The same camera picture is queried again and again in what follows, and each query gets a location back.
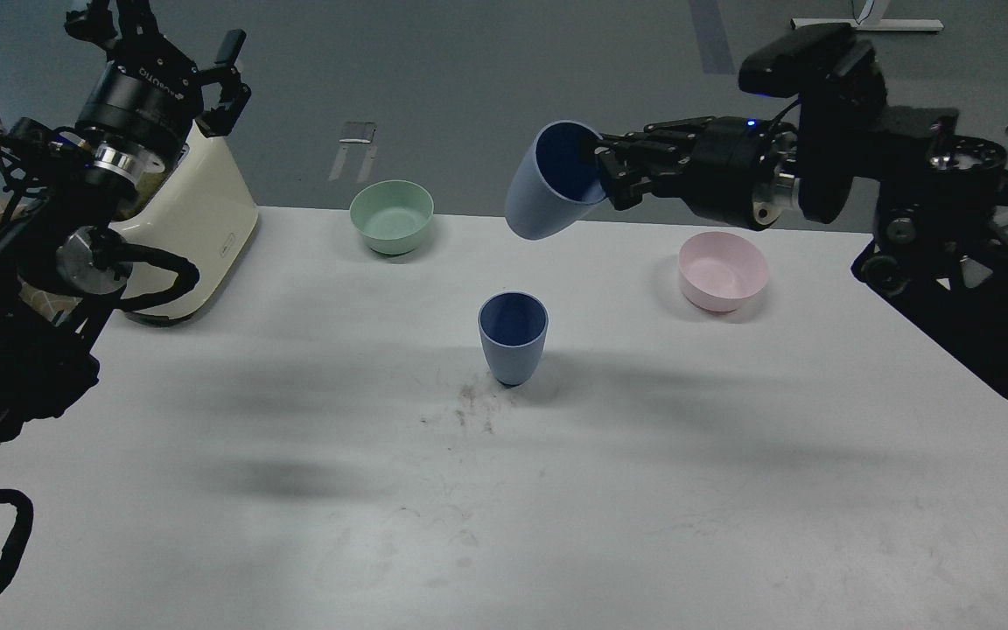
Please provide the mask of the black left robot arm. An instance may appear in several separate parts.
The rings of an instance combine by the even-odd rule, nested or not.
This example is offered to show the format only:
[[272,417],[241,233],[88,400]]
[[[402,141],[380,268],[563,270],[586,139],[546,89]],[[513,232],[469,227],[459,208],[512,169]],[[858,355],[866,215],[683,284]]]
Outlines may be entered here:
[[[171,174],[188,132],[224,138],[249,102],[229,31],[200,67],[158,28],[147,1],[77,1],[65,31],[107,56],[73,125],[0,119],[0,444],[33,419],[60,417],[99,380],[92,348],[112,312],[176,302],[200,281],[192,260],[124,239],[113,223],[144,174]],[[0,554],[0,595],[21,564],[33,503],[15,510]]]

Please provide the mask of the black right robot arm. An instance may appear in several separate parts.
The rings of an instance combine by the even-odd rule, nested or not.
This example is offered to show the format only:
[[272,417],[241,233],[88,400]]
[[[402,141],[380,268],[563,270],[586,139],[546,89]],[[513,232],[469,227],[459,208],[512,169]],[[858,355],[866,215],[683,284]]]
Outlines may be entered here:
[[599,133],[576,155],[616,210],[653,195],[752,231],[786,211],[829,224],[856,180],[876,182],[852,275],[1008,402],[1005,149],[957,135],[956,118],[909,107],[853,124],[703,116]]

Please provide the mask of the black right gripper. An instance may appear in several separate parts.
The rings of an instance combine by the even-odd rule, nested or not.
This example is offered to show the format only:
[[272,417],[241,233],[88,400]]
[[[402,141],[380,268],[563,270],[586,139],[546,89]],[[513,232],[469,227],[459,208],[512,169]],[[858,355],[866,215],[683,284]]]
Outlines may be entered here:
[[596,141],[598,179],[617,211],[652,195],[681,199],[700,218],[761,231],[799,210],[796,127],[698,116]]

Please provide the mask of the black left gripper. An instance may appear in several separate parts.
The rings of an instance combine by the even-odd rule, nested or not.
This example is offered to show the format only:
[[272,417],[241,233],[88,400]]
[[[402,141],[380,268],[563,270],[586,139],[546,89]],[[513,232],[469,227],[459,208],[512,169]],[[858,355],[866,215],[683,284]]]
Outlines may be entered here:
[[[72,39],[99,47],[107,57],[101,78],[81,108],[75,128],[108,133],[157,158],[176,158],[200,115],[206,138],[231,135],[251,89],[237,67],[247,32],[225,33],[211,67],[200,72],[161,35],[149,1],[72,1],[64,29]],[[203,112],[200,87],[219,85],[219,100]]]

